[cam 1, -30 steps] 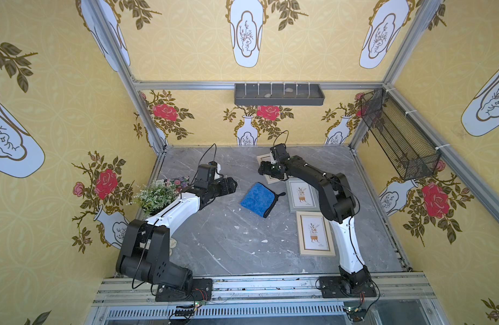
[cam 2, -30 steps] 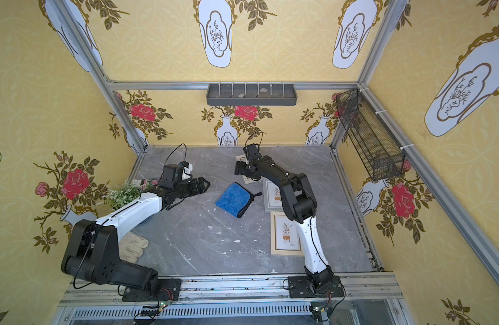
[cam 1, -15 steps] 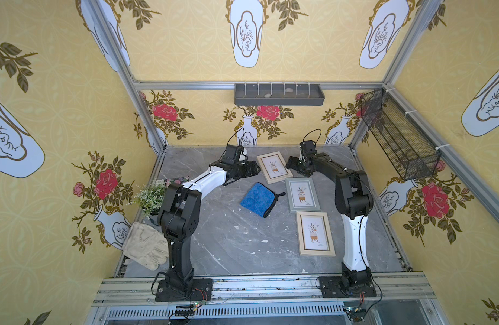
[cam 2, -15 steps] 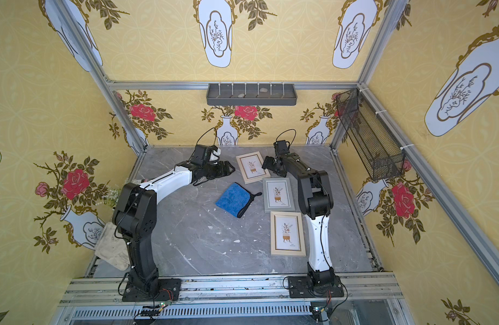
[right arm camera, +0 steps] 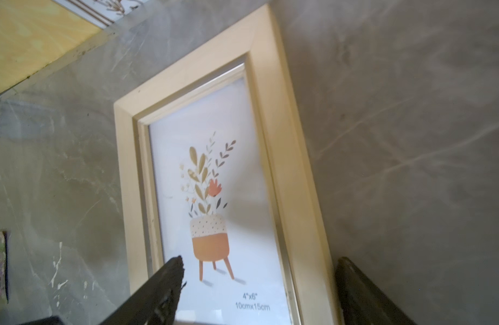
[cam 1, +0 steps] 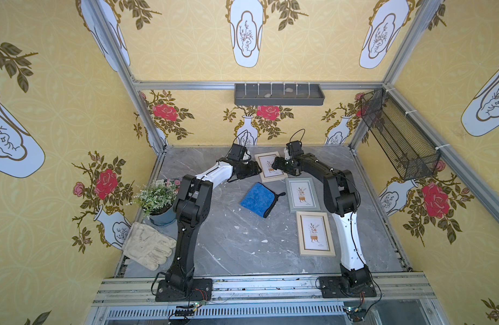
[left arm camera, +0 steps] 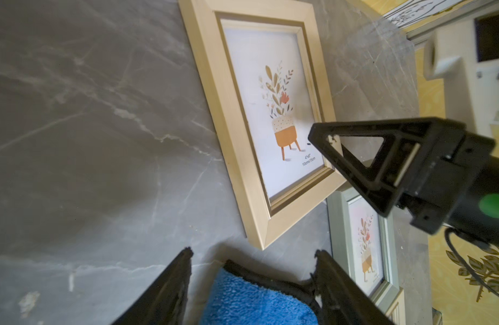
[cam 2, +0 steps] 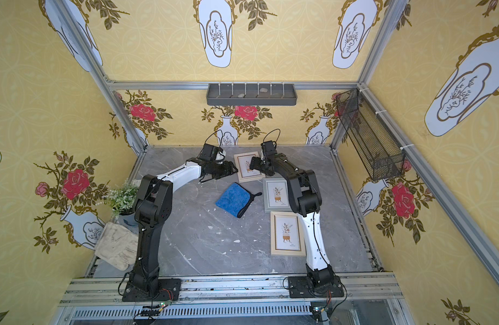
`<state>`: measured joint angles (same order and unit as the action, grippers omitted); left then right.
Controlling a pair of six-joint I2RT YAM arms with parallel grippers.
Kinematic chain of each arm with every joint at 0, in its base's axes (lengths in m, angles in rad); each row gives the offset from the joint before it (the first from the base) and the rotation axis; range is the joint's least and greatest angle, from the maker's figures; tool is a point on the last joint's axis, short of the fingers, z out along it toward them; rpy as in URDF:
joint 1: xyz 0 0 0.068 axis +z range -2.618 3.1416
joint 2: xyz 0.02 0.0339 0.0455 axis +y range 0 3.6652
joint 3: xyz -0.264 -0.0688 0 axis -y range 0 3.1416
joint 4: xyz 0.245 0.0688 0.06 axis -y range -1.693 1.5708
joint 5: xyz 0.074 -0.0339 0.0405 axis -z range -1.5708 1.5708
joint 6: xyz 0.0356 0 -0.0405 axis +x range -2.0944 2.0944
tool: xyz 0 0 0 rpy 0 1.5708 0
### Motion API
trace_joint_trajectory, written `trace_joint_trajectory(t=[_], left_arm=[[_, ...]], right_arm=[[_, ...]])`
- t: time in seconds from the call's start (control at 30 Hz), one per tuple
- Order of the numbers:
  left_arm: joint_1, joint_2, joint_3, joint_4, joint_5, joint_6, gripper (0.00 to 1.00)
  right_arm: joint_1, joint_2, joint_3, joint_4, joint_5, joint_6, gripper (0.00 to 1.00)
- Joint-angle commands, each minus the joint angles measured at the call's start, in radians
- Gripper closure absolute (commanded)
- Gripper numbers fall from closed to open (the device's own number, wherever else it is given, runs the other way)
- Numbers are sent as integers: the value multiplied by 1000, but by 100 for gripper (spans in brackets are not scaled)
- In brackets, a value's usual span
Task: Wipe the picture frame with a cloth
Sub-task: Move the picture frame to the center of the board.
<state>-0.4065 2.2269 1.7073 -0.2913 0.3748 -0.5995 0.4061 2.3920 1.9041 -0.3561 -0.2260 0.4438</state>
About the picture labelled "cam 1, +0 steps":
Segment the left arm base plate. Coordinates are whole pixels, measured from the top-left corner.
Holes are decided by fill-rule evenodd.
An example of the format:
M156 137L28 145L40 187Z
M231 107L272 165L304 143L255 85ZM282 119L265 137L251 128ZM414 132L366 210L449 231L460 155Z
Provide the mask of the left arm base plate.
M173 286L165 280L158 284L155 295L156 302L177 301L210 301L212 296L213 280L211 278L196 278L185 287Z

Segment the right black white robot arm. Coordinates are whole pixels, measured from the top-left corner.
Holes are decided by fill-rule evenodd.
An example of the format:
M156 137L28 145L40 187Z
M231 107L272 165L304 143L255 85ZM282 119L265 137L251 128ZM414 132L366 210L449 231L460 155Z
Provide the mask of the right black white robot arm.
M272 167L291 176L300 176L305 172L323 183L324 205L337 227L343 282L352 289L372 286L371 272L360 247L356 221L360 194L352 173L326 165L313 154L300 154L289 159L279 157Z

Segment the blue microfiber cloth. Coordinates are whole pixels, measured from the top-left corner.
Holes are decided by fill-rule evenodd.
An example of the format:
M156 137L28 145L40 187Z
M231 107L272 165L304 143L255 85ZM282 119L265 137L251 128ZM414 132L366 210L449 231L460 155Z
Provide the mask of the blue microfiber cloth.
M240 205L266 219L274 209L279 198L285 195L285 192L277 194L264 184L258 182L246 193Z

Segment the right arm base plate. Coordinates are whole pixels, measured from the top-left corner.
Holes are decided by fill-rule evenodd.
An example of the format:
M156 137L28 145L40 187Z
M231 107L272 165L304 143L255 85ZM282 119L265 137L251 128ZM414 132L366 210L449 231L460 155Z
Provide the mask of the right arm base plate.
M365 276L361 279L351 279L345 276L321 276L316 280L316 287L325 299L358 299L378 296L371 276Z

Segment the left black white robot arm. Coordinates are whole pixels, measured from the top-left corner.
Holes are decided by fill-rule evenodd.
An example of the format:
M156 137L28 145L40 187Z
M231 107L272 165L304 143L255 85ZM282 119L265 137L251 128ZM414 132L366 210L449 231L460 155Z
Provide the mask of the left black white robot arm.
M197 175L185 175L173 204L178 222L178 237L172 265L165 274L165 284L183 295L190 295L195 271L195 247L202 224L207 219L212 194L224 182L244 180L258 175L261 169L250 154L241 158L226 157Z

